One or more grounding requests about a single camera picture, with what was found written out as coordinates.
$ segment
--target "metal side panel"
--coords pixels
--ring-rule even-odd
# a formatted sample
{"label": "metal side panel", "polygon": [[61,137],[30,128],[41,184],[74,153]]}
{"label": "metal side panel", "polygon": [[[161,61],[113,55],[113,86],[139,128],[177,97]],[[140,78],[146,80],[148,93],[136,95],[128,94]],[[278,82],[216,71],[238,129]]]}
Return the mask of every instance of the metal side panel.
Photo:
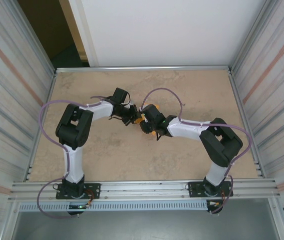
{"label": "metal side panel", "polygon": [[248,131],[248,133],[252,136],[252,139],[253,139],[251,152],[252,152],[254,161],[258,162],[258,164],[259,164],[259,169],[257,169],[257,174],[258,174],[259,177],[265,177],[265,174],[264,174],[265,170],[264,170],[264,167],[263,167],[263,165],[261,164],[261,161],[260,161],[261,157],[260,157],[259,151],[257,149],[257,144],[256,144],[254,136],[253,136],[253,131],[251,130],[250,124],[247,120],[247,116],[246,116],[246,113],[245,113],[245,110],[244,110],[244,107],[243,107],[242,100],[241,100],[241,98],[238,94],[238,90],[237,90],[234,78],[233,78],[233,76],[230,72],[228,74],[228,78],[230,79],[233,94],[234,94],[236,104],[237,104],[238,110],[240,112],[242,121],[243,121],[244,128]]}
{"label": "metal side panel", "polygon": [[[53,80],[52,80],[52,84],[51,84],[50,90],[48,92],[46,102],[48,102],[51,99],[51,97],[52,97],[54,86],[55,86],[55,82],[56,82],[56,76],[57,75],[55,75]],[[46,118],[47,111],[48,111],[48,107],[43,112],[43,118],[42,118],[43,122],[44,122],[44,120]],[[37,148],[38,148],[38,144],[40,142],[41,134],[42,134],[41,130],[38,127],[38,130],[37,130],[36,136],[34,138],[34,142],[33,142],[33,149],[32,149],[31,155],[30,155],[30,164],[29,164],[29,166],[27,168],[27,171],[25,172],[24,181],[28,181],[28,179],[30,177],[30,174],[32,172],[32,167],[33,167],[33,164],[34,164],[35,155],[36,155],[36,151],[37,151]]]}

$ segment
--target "perforated metal strip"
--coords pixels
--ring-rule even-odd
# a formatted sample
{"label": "perforated metal strip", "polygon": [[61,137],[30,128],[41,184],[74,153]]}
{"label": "perforated metal strip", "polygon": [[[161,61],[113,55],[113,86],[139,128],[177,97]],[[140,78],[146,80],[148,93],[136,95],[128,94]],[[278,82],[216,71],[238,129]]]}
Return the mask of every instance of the perforated metal strip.
{"label": "perforated metal strip", "polygon": [[[43,202],[41,208],[46,212],[83,211],[70,209],[72,205],[85,202]],[[151,211],[151,210],[207,210],[206,200],[168,200],[168,201],[96,201],[86,211]],[[23,202],[20,212],[38,212],[36,202]]]}

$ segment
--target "wire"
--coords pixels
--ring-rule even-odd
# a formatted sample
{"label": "wire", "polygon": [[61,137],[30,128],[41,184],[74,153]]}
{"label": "wire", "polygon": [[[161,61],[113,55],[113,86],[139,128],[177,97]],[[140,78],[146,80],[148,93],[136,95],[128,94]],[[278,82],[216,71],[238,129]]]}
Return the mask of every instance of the wire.
{"label": "wire", "polygon": [[52,188],[58,190],[58,184],[57,183],[53,184]]}
{"label": "wire", "polygon": [[232,189],[233,189],[233,177],[231,175],[228,175],[228,177],[231,178],[231,189],[230,189],[230,192],[228,193],[226,199],[222,202],[222,204],[215,210],[213,211],[210,211],[211,214],[214,214],[216,213],[217,211],[219,211],[228,201],[228,199],[230,198],[231,194],[232,194]]}
{"label": "wire", "polygon": [[91,194],[90,199],[88,200],[87,204],[86,204],[86,205],[82,205],[82,207],[86,207],[86,208],[87,208],[87,207],[89,207],[89,206],[91,205],[91,203],[92,203],[92,201],[93,201],[93,199],[94,199],[94,193],[93,193],[93,191],[90,190],[90,189],[85,189],[84,192],[85,192],[88,196]]}
{"label": "wire", "polygon": [[181,99],[178,97],[178,95],[177,95],[175,92],[173,92],[171,89],[168,89],[168,88],[166,88],[166,87],[158,87],[158,88],[153,89],[152,91],[150,91],[150,92],[146,95],[146,97],[144,98],[144,100],[143,100],[143,102],[142,102],[142,105],[141,105],[141,109],[143,109],[143,106],[144,106],[145,101],[147,100],[148,96],[150,96],[151,93],[153,93],[153,92],[155,92],[155,91],[157,91],[157,90],[166,90],[166,91],[169,91],[170,93],[172,93],[172,94],[176,97],[176,99],[177,99],[178,102],[180,103],[180,113],[179,113],[179,115],[178,115],[178,119],[181,121],[181,117],[180,117],[180,116],[182,115],[182,111],[183,111],[183,103],[181,102]]}
{"label": "wire", "polygon": [[118,119],[118,120],[122,120],[121,118],[119,118],[119,117],[115,117],[115,116],[110,117],[108,120],[111,120],[111,119]]}
{"label": "wire", "polygon": [[109,97],[105,97],[105,96],[91,96],[90,99],[99,99],[100,102],[90,104],[89,106],[90,106],[90,107],[96,107],[96,106],[102,104],[102,101],[103,101],[104,99],[108,99],[108,98],[109,98]]}
{"label": "wire", "polygon": [[67,176],[68,176],[68,174],[69,174],[69,172],[70,172],[70,155],[69,155],[69,152],[68,152],[67,148],[66,148],[65,146],[63,146],[62,144],[60,144],[59,142],[56,142],[55,140],[51,139],[51,138],[47,135],[47,133],[44,131],[44,128],[43,128],[43,125],[42,125],[42,115],[43,115],[43,112],[44,112],[45,108],[48,107],[50,104],[55,104],[55,103],[76,104],[76,105],[78,105],[78,106],[80,106],[80,107],[87,107],[87,106],[86,106],[86,105],[83,105],[83,104],[80,104],[80,103],[78,103],[78,102],[69,101],[69,100],[54,100],[54,101],[49,101],[48,103],[44,104],[44,105],[42,106],[41,110],[40,110],[40,114],[38,115],[38,123],[39,123],[40,129],[41,129],[41,131],[42,131],[42,134],[43,134],[49,141],[51,141],[52,143],[56,144],[57,146],[59,146],[59,147],[61,147],[62,149],[65,150],[65,152],[66,152],[66,158],[67,158],[67,167],[66,167],[67,170],[66,170],[65,176],[60,177],[60,178],[57,178],[57,179],[54,179],[54,180],[52,180],[52,181],[49,181],[48,183],[46,183],[45,185],[43,185],[43,187],[40,189],[40,191],[38,192],[38,195],[37,195],[37,201],[36,201],[36,202],[37,202],[37,207],[38,207],[39,211],[40,211],[42,214],[44,214],[44,215],[46,215],[46,216],[48,216],[48,217],[50,217],[50,218],[53,218],[53,219],[69,219],[69,218],[75,217],[76,215],[72,215],[72,216],[54,216],[54,215],[51,215],[51,214],[45,212],[45,211],[41,208],[41,206],[40,206],[40,196],[41,196],[41,193],[42,193],[42,191],[44,190],[44,188],[46,188],[48,185],[52,184],[53,182],[58,182],[58,181],[61,181],[61,180],[65,179],[65,178],[67,178]]}
{"label": "wire", "polygon": [[131,95],[130,95],[130,93],[129,93],[129,92],[127,92],[127,93],[128,93],[128,98],[129,98],[128,103],[126,103],[126,104],[122,104],[122,106],[127,106],[128,104],[130,104],[130,103],[131,103]]}

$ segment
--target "white wall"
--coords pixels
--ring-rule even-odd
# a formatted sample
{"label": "white wall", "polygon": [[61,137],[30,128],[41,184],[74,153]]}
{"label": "white wall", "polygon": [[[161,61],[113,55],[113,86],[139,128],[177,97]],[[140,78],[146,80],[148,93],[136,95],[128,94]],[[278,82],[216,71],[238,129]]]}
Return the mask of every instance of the white wall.
{"label": "white wall", "polygon": [[15,0],[0,0],[0,234],[13,182],[24,180],[54,69]]}
{"label": "white wall", "polygon": [[70,0],[93,67],[228,65],[265,0]]}

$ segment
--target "particle board surface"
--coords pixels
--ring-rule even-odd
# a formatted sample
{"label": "particle board surface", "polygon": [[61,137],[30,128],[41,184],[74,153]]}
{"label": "particle board surface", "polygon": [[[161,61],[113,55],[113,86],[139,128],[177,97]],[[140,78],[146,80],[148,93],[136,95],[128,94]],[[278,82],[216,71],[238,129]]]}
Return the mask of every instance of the particle board surface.
{"label": "particle board surface", "polygon": [[[154,88],[176,92],[183,102],[182,118],[212,121],[219,117],[242,127],[232,88],[224,70],[111,71],[59,73],[51,100],[66,99],[92,104],[90,96],[110,96],[116,87],[125,89],[138,107]],[[178,115],[179,103],[166,91],[152,93],[147,103],[159,105],[165,115]],[[53,139],[66,103],[49,106],[44,129]],[[242,132],[235,131],[247,146]],[[159,141],[144,134],[138,124],[124,126],[120,120],[103,118],[92,123],[83,149],[83,170],[87,181],[152,181],[202,179],[211,165],[199,141],[165,137]],[[240,158],[230,173],[235,178],[256,178],[250,152]],[[50,181],[64,174],[60,147],[41,135],[30,181]]]}

